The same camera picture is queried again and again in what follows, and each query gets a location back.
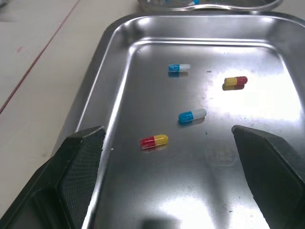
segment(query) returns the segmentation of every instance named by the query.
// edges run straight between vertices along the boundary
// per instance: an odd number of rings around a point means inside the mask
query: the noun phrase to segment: yellow capsule half
[[[237,77],[225,78],[224,79],[225,86],[235,86],[237,85]]]
[[[153,138],[156,146],[164,145],[168,141],[168,136],[166,135],[155,135]]]

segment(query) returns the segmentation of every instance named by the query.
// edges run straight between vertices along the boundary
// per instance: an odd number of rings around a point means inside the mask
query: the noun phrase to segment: stainless steel tray
[[[283,0],[138,0],[147,11],[189,11],[221,9],[235,11],[266,11],[280,5]]]
[[[83,228],[269,228],[231,127],[281,136],[304,156],[304,26],[279,13],[230,12],[145,14],[112,24],[59,138],[107,128]],[[168,76],[170,63],[190,64],[190,74]],[[248,77],[243,90],[223,91],[225,77],[241,75]],[[204,121],[178,124],[179,113],[201,107]],[[141,138],[157,134],[168,135],[166,146],[140,149]]]

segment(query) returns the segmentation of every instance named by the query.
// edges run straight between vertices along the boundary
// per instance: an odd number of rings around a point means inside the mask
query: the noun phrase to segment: pill
[[[232,78],[225,78],[224,85],[225,86],[235,86],[235,85],[244,85],[248,82],[247,77],[245,76],[238,76]]]
[[[188,111],[181,113],[179,115],[179,122],[186,123],[192,120],[196,120],[199,118],[204,118],[206,116],[206,110],[205,109],[198,109],[194,111]]]
[[[151,137],[144,138],[140,141],[142,149],[148,149],[155,146],[160,146],[166,144],[168,141],[168,136],[166,135],[155,135]]]
[[[170,64],[168,66],[169,73],[188,73],[190,71],[189,64]]]
[[[199,0],[194,0],[194,1],[190,2],[188,5],[193,6],[193,5],[198,5],[199,3],[200,3]]]

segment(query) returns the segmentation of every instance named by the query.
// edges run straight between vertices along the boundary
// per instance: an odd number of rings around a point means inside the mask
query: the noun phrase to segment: second metal tray
[[[111,25],[59,139],[107,129],[83,227],[269,228],[231,127],[281,136],[304,156],[304,47],[304,22],[279,13],[146,14]],[[190,64],[189,75],[168,76],[171,63]],[[223,91],[224,78],[242,75],[243,90]],[[202,107],[204,121],[178,124]],[[157,134],[168,144],[141,150],[140,139]]]
[[[148,11],[190,11],[204,9],[235,11],[267,11],[283,0],[138,0]]]

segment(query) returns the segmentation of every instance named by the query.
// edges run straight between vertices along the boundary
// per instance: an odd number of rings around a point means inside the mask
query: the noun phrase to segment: blue and white capsule
[[[196,120],[199,118],[204,118],[206,116],[206,110],[205,109],[198,109],[194,111],[188,111],[181,113],[179,115],[179,122],[180,123],[186,123],[192,120]]]
[[[193,5],[198,5],[199,3],[200,3],[200,0],[193,0],[188,5],[193,6]]]
[[[169,73],[189,73],[191,66],[189,64],[170,64]]]

